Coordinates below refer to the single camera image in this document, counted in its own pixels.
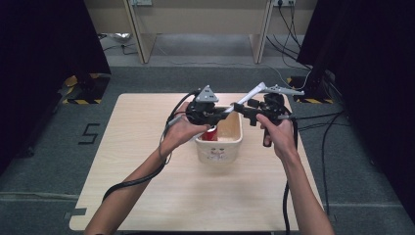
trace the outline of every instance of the table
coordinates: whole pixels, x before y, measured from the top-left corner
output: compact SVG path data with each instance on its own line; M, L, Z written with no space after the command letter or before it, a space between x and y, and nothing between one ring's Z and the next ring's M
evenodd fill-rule
M86 213L72 216L69 223L72 230L83 230L105 192L158 147L165 120L184 95L119 96L75 207L86 209ZM219 93L217 104L228 106L244 95ZM239 156L228 166L201 163L194 142L177 148L170 163L152 180L119 230L285 230L282 201L287 179L282 164L273 148L262 147L263 131L258 126L249 126L249 120L243 118L243 132ZM321 204L300 139L299 153ZM298 230L291 197L288 215L292 230Z

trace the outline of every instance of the black curtain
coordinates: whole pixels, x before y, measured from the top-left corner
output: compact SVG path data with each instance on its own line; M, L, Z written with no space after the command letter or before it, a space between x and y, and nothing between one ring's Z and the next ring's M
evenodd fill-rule
M341 5L318 2L299 61L319 67L318 58L330 53L322 69L335 73L351 121L415 221L415 6L408 0L350 3L358 7L342 18L345 37L331 41Z
M82 0L0 3L0 173L71 75L111 73Z

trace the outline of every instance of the gray carpet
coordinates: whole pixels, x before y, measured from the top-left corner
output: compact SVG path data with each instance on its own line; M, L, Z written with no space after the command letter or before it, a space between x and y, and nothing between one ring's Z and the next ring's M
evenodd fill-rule
M280 72L284 78L306 75L303 70ZM112 73L100 105L59 105L34 146L35 155L13 160L0 177L0 234L80 234L70 231L69 216L120 94L185 93L207 84L217 93L245 93L261 81L268 86L283 85L278 73L266 68L112 68ZM338 104L290 102L298 117L343 109ZM325 123L330 118L299 120L299 126ZM88 123L100 124L89 127L89 132L98 136L94 144L79 145L91 140L82 136ZM336 219L333 225L337 234L415 234L414 224L385 176L371 164L370 154L347 115L336 123L327 135L325 166L329 209ZM323 202L321 144L326 128L300 132ZM10 192L24 194L5 194Z

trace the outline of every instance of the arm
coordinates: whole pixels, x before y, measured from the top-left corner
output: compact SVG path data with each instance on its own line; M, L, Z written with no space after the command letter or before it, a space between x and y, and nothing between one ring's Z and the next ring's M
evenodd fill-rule
M177 113L186 110L188 103L185 103ZM193 125L185 117L174 124L165 135L159 148L157 148L140 166L138 166L124 181L141 178L154 172L165 158L177 147L186 143L198 133L208 130L205 125ZM114 234L125 218L128 216L140 196L143 194L150 181L131 187L114 191L103 204L98 208L85 228L85 234Z
M300 233L334 234L326 213L311 190L294 144L292 123L283 120L276 126L263 115L257 115L256 118L261 123L261 128L268 129L270 136L265 138L265 141L274 143L275 154L280 158L287 174Z

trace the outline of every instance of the power outlet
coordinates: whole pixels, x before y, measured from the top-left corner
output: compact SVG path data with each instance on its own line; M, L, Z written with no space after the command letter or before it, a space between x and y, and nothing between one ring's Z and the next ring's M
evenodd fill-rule
M278 1L279 0L274 1L274 7L278 7ZM296 0L282 0L282 2L283 2L283 5L281 5L281 7L296 6Z

